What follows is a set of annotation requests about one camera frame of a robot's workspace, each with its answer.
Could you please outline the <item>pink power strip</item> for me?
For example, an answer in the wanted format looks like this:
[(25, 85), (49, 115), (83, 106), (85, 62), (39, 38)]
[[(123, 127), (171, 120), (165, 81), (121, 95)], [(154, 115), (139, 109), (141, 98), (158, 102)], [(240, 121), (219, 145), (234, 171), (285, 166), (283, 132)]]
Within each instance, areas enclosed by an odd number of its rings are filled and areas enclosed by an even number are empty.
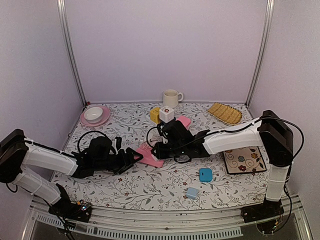
[(138, 162), (141, 164), (145, 164), (148, 166), (152, 166), (155, 168), (162, 168), (164, 165), (163, 160), (157, 159), (152, 153), (152, 148), (146, 143), (142, 143), (137, 149), (136, 152), (143, 155), (143, 158), (139, 160)]

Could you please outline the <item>blue plug adapter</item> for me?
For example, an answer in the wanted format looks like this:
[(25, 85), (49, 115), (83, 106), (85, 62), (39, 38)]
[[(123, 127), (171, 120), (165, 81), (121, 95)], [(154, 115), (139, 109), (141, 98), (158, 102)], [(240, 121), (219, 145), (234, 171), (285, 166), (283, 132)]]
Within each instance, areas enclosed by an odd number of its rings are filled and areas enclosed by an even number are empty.
[(201, 168), (198, 171), (199, 181), (210, 183), (213, 180), (213, 171), (210, 168)]

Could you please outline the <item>white charger with cable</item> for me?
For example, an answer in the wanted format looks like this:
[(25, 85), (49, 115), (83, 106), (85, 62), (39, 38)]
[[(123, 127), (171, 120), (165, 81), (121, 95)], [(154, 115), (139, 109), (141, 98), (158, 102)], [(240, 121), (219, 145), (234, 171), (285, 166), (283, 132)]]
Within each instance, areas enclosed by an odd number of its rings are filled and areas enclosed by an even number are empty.
[(147, 138), (147, 141), (144, 141), (140, 144), (139, 148), (144, 151), (151, 151), (157, 142), (162, 142), (163, 137), (158, 135), (152, 135)]

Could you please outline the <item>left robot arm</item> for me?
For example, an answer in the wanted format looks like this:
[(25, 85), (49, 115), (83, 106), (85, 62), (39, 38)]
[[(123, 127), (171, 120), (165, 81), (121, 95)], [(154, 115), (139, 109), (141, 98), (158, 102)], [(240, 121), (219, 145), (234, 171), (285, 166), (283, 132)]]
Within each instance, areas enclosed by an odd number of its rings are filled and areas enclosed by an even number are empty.
[(0, 142), (0, 181), (15, 184), (36, 195), (63, 216), (74, 213), (74, 205), (64, 188), (53, 184), (29, 169), (36, 166), (63, 173), (76, 179), (91, 177), (96, 171), (120, 175), (130, 169), (143, 155), (132, 148), (121, 148), (122, 139), (110, 140), (104, 133), (90, 140), (85, 149), (66, 153), (34, 142), (24, 131), (15, 129)]

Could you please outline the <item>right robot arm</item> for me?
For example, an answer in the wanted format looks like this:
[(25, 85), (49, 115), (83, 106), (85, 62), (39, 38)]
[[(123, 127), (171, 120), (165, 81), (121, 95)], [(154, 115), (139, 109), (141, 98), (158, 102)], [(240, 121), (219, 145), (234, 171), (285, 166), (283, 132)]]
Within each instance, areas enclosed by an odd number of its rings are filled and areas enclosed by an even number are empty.
[(158, 132), (166, 142), (156, 142), (151, 153), (159, 160), (181, 156), (207, 158), (229, 150), (263, 147), (269, 159), (270, 173), (266, 201), (259, 206), (258, 213), (262, 218), (269, 218), (278, 210), (277, 202), (283, 194), (294, 159), (294, 134), (273, 111), (265, 110), (261, 117), (224, 129), (207, 129), (192, 134), (176, 120), (160, 127)]

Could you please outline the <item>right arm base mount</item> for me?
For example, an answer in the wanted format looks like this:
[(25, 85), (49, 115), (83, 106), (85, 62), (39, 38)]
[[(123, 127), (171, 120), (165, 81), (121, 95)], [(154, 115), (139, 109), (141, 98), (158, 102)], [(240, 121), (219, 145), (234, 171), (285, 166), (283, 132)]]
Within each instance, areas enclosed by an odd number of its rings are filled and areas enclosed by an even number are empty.
[(256, 222), (280, 216), (284, 213), (282, 201), (264, 200), (263, 203), (245, 206), (240, 209), (240, 215), (245, 223)]

